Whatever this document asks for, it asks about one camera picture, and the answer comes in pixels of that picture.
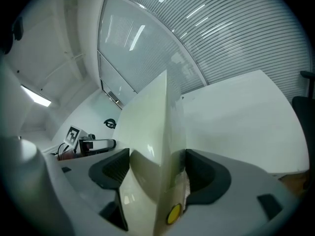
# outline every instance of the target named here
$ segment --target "yellow circular sticker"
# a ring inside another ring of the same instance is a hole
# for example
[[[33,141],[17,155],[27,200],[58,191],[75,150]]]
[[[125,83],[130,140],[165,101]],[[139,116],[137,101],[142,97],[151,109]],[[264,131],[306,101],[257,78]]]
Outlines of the yellow circular sticker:
[[[182,205],[181,204],[177,204],[177,205],[173,206],[170,213],[168,214],[168,217],[166,219],[166,223],[168,225],[174,224],[176,222],[176,220],[180,217],[181,211],[182,211]]]

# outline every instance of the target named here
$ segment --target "frosted glass panel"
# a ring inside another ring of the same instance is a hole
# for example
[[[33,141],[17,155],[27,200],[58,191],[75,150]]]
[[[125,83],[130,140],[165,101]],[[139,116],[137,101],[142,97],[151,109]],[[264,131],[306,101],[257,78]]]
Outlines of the frosted glass panel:
[[[100,78],[111,89],[115,96],[126,105],[137,93],[131,86],[120,76],[120,74],[112,67],[112,65],[99,55],[100,57]]]
[[[99,51],[136,92],[166,69],[182,93],[203,86],[178,44],[143,11],[107,0],[101,20]]]
[[[290,101],[305,95],[310,48],[282,0],[130,0],[182,41],[209,84],[261,69]]]

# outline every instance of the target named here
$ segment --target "black office chair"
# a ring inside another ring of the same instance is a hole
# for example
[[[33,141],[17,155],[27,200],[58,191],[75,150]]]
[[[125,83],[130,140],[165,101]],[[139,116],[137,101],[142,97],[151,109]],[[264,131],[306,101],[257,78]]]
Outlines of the black office chair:
[[[308,97],[296,96],[292,100],[292,107],[299,118],[307,143],[310,159],[310,174],[304,185],[307,188],[315,177],[315,99],[313,99],[315,73],[301,71],[302,77],[309,79]]]

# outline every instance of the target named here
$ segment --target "white curved wall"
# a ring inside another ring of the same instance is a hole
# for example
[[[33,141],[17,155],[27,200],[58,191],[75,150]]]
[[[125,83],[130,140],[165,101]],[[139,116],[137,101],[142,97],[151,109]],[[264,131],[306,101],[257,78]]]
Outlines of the white curved wall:
[[[97,62],[98,21],[104,0],[78,0],[78,33],[84,63],[92,80],[99,87],[100,79]]]

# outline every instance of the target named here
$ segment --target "white desk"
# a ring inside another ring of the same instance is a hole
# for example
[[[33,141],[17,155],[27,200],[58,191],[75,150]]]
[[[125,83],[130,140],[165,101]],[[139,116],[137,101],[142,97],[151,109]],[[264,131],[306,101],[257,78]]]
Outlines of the white desk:
[[[187,148],[251,163],[275,175],[309,169],[298,118],[261,70],[183,97]]]

